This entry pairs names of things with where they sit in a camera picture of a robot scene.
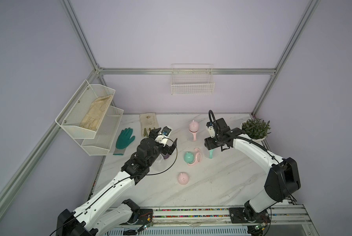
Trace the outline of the aluminium front rail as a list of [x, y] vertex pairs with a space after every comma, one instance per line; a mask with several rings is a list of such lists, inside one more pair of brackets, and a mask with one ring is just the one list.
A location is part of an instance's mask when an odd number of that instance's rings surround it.
[[[243, 206], [191, 206], [191, 207], [141, 207], [153, 209], [151, 222], [155, 226], [215, 226], [232, 225], [229, 208]], [[266, 209], [270, 221], [267, 224], [312, 224], [307, 210], [302, 205], [273, 205]], [[256, 225], [258, 223], [238, 223]]]

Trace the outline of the lower white mesh shelf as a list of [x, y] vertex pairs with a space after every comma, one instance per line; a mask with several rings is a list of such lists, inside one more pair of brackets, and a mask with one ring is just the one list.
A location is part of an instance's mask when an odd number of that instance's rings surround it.
[[107, 155], [111, 150], [122, 116], [122, 109], [109, 106], [108, 111], [97, 130], [95, 138], [84, 139], [81, 148], [89, 156]]

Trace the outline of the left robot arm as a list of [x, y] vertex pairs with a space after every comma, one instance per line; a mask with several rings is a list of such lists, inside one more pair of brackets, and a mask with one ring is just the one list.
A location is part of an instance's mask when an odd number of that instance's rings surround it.
[[59, 214], [57, 228], [51, 235], [103, 236], [121, 224], [135, 224], [139, 219], [140, 207], [131, 199], [124, 200], [115, 210], [108, 209], [149, 175], [150, 167], [160, 155], [171, 155], [176, 150], [176, 141], [171, 146], [167, 145], [171, 132], [167, 126], [152, 130], [103, 189], [75, 210], [65, 209]]

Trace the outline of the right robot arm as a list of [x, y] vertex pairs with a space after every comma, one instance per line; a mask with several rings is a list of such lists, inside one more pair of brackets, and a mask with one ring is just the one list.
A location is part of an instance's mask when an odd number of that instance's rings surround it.
[[209, 137], [205, 138], [204, 146], [208, 150], [234, 148], [260, 166], [267, 174], [262, 190], [244, 204], [245, 218], [253, 222], [266, 209], [282, 202], [301, 188], [297, 162], [283, 158], [269, 151], [264, 146], [251, 139], [240, 128], [231, 129], [223, 118], [218, 120], [209, 118], [206, 123]]

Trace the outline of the mint green bottle cap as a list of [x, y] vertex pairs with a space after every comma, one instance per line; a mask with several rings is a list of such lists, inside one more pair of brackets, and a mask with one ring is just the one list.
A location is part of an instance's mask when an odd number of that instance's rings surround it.
[[192, 163], [194, 163], [194, 161], [195, 161], [195, 156], [194, 156], [194, 154], [191, 153], [191, 152], [186, 152], [186, 153], [184, 154], [183, 159], [184, 159], [184, 161], [185, 161], [187, 164], [192, 164]]

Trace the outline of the beige glove green fingertips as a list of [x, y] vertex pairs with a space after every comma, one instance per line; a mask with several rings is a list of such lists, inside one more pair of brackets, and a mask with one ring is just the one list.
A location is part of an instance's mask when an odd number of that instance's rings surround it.
[[147, 137], [151, 130], [159, 128], [158, 120], [155, 113], [140, 114], [141, 134]]

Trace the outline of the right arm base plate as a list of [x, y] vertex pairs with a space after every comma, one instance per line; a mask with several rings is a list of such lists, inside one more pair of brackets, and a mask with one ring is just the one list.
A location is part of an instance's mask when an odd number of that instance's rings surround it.
[[265, 223], [270, 221], [269, 214], [266, 210], [260, 213], [253, 211], [248, 207], [231, 207], [229, 216], [233, 224], [244, 223]]

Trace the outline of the white mesh shelf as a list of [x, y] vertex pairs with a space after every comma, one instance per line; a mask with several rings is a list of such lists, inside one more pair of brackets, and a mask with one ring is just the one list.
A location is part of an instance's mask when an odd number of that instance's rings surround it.
[[110, 105], [115, 92], [112, 88], [100, 84], [90, 84], [85, 80], [55, 119], [56, 124], [73, 139], [94, 139], [107, 109], [104, 109], [102, 115], [98, 116], [100, 120], [92, 129], [82, 126], [82, 121], [93, 102], [104, 98], [105, 104]]
[[109, 106], [108, 111], [97, 130], [95, 138], [84, 139], [81, 148], [89, 156], [107, 155], [111, 150], [122, 116], [122, 109]]

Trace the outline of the beige glove in shelf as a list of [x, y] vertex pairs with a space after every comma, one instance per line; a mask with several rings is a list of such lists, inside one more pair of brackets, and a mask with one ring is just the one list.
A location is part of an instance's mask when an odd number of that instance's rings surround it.
[[79, 126], [87, 130], [97, 131], [112, 99], [113, 95], [108, 95], [94, 100]]

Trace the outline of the clear baby bottle far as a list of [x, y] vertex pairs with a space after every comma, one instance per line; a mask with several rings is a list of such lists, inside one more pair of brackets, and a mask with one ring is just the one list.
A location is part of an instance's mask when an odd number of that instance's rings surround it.
[[157, 159], [154, 161], [153, 165], [162, 165], [162, 163], [164, 162], [164, 158], [162, 155], [159, 155], [157, 157]]

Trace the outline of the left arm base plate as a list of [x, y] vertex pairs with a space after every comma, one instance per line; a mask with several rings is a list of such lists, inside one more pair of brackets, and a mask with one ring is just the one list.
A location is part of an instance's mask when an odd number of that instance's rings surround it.
[[134, 213], [130, 220], [127, 222], [128, 225], [143, 225], [148, 222], [148, 219], [152, 220], [153, 209], [145, 208], [140, 209], [138, 212]]

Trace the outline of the upper white mesh shelf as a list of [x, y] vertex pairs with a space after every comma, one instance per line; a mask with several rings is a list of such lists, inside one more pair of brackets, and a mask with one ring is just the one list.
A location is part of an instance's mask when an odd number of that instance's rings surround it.
[[102, 115], [98, 116], [100, 120], [92, 129], [82, 126], [82, 121], [93, 102], [104, 98], [105, 104], [110, 105], [115, 92], [112, 88], [100, 84], [90, 84], [85, 80], [55, 119], [56, 124], [73, 139], [94, 139], [107, 109], [104, 109]]

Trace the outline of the potted green plant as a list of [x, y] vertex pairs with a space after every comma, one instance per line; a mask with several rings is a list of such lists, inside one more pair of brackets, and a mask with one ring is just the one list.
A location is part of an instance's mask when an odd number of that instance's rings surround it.
[[241, 124], [241, 129], [254, 140], [260, 140], [267, 137], [270, 134], [270, 121], [263, 119], [253, 118], [249, 119]]

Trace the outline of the pink bottle cap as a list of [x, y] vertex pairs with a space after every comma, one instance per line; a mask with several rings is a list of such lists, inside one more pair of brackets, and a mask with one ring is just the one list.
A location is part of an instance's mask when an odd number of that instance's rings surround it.
[[189, 175], [186, 172], [181, 172], [178, 175], [178, 183], [180, 185], [187, 185], [189, 183]]
[[193, 120], [190, 124], [189, 124], [189, 131], [196, 133], [199, 131], [199, 123], [195, 120]]

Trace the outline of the green rubber glove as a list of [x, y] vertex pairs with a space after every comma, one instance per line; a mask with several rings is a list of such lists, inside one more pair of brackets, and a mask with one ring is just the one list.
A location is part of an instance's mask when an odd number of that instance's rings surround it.
[[135, 140], [132, 128], [125, 128], [118, 136], [113, 155], [124, 155], [126, 148]]

